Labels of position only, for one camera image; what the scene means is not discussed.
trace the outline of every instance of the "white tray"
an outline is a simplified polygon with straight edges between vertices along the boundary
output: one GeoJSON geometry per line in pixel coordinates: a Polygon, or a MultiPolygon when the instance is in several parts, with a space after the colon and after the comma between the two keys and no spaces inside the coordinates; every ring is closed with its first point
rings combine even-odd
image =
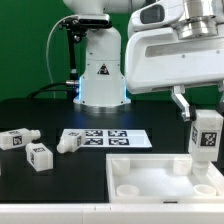
{"type": "Polygon", "coordinates": [[[224,203],[224,177],[210,164],[208,174],[191,173],[180,176],[173,172],[175,154],[108,154],[107,182],[111,203],[224,203]],[[130,159],[130,172],[117,176],[113,173],[112,160],[130,159]],[[198,184],[216,189],[216,196],[193,196],[193,187],[198,184]],[[138,196],[118,196],[117,187],[134,185],[138,196]]]}

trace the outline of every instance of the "white cube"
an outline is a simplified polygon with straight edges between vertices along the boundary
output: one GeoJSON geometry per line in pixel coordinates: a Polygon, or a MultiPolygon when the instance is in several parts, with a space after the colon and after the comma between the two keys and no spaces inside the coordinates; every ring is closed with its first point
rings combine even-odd
{"type": "Polygon", "coordinates": [[[53,153],[42,143],[26,146],[27,161],[39,172],[53,169],[53,153]]]}

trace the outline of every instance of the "black table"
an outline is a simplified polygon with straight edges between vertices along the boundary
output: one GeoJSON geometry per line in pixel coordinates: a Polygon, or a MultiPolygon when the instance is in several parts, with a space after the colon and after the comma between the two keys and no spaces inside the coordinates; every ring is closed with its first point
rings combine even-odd
{"type": "MultiPolygon", "coordinates": [[[[186,153],[190,123],[183,122],[173,102],[134,101],[126,112],[96,115],[75,111],[66,100],[9,99],[0,103],[0,128],[39,129],[42,137],[37,142],[54,154],[54,169],[36,172],[24,147],[0,149],[0,203],[105,203],[109,202],[106,153],[186,153]],[[65,128],[144,129],[153,147],[83,147],[61,155],[56,145],[65,128]]],[[[216,165],[222,171],[220,161],[216,165]]]]}

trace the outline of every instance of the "cable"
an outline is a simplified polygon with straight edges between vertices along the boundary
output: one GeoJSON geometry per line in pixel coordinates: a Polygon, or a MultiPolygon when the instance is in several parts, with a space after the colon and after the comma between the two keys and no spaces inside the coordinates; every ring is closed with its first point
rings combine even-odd
{"type": "Polygon", "coordinates": [[[37,96],[39,93],[43,93],[43,92],[67,92],[67,90],[54,90],[54,89],[50,89],[50,90],[37,90],[31,94],[29,94],[26,98],[27,99],[33,99],[35,98],[35,96],[37,96]]]}
{"type": "Polygon", "coordinates": [[[134,12],[134,8],[133,8],[133,2],[132,2],[132,0],[130,0],[130,3],[131,3],[131,13],[133,13],[134,12]]]}
{"type": "Polygon", "coordinates": [[[37,90],[37,91],[35,91],[35,92],[32,92],[32,93],[30,93],[26,98],[33,98],[32,96],[35,94],[35,93],[39,93],[39,92],[42,92],[42,91],[44,91],[44,90],[47,90],[47,89],[49,89],[49,88],[52,88],[52,87],[55,87],[55,86],[66,86],[67,84],[66,84],[66,82],[56,82],[56,83],[52,83],[52,84],[49,84],[49,85],[47,85],[47,86],[44,86],[44,87],[42,87],[42,88],[40,88],[39,90],[37,90]]]}
{"type": "Polygon", "coordinates": [[[49,79],[50,79],[50,82],[53,84],[54,83],[54,79],[53,79],[53,76],[52,76],[52,73],[51,73],[51,68],[50,68],[50,63],[49,63],[49,48],[50,48],[50,42],[51,42],[51,38],[52,38],[52,35],[56,29],[56,27],[65,19],[68,19],[72,17],[71,16],[66,16],[62,19],[60,19],[52,28],[49,36],[48,36],[48,39],[47,39],[47,46],[46,46],[46,63],[47,63],[47,71],[48,71],[48,76],[49,76],[49,79]]]}
{"type": "Polygon", "coordinates": [[[47,86],[44,86],[44,87],[40,88],[39,90],[45,90],[45,89],[50,89],[55,86],[66,86],[66,85],[67,85],[66,82],[55,82],[55,83],[49,84],[47,86]]]}

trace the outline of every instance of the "warning label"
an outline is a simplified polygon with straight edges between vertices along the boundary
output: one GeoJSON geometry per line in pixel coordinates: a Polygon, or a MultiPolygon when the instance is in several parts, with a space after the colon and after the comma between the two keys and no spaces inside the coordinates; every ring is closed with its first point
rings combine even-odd
{"type": "Polygon", "coordinates": [[[100,70],[98,71],[99,75],[110,75],[108,69],[107,69],[107,66],[105,64],[103,64],[100,68],[100,70]]]}

